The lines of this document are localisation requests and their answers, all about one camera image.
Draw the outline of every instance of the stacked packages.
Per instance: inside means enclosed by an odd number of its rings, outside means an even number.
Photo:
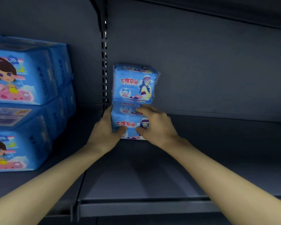
[[[0,172],[37,169],[75,113],[67,45],[0,36]]]
[[[121,125],[127,127],[123,139],[144,140],[135,131],[140,126],[149,127],[149,120],[136,108],[151,104],[154,98],[154,86],[159,73],[151,67],[116,64],[113,68],[113,108],[111,124],[113,131]]]

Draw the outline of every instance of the barcode label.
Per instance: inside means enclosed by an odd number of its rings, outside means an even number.
[[[14,118],[0,118],[0,125],[11,125],[17,120]]]

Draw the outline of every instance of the hand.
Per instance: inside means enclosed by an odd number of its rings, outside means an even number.
[[[178,136],[169,116],[157,108],[144,104],[136,109],[144,114],[149,120],[149,128],[137,127],[136,132],[148,140],[150,143],[166,150],[176,143],[186,143],[185,139]]]
[[[112,106],[109,106],[103,117],[95,124],[90,138],[88,139],[88,144],[97,150],[101,150],[102,153],[107,153],[113,149],[121,136],[126,132],[126,126],[120,126],[116,132],[112,132],[111,129],[111,112]]]

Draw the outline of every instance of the forearm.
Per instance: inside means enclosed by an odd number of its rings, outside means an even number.
[[[281,201],[198,151],[184,139],[165,147],[234,225],[281,224]]]
[[[37,224],[75,180],[103,154],[86,145],[69,158],[0,198],[1,224]]]

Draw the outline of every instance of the left hand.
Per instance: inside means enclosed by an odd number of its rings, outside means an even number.
[[[104,154],[116,146],[121,136],[123,136],[127,130],[126,126],[120,126],[116,132],[112,132],[111,110],[112,105],[105,110],[103,117],[95,124],[87,142],[93,148],[101,150]]]

